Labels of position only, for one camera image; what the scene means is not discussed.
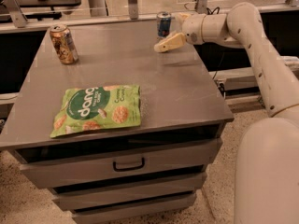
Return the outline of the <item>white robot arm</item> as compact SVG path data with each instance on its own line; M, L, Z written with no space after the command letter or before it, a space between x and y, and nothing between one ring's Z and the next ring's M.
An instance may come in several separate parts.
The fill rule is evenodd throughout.
M179 13L176 19L181 31L154 50L207 42L243 48L268 114L241 138L234 224L299 224L299 80L267 38L258 8L244 2L226 14Z

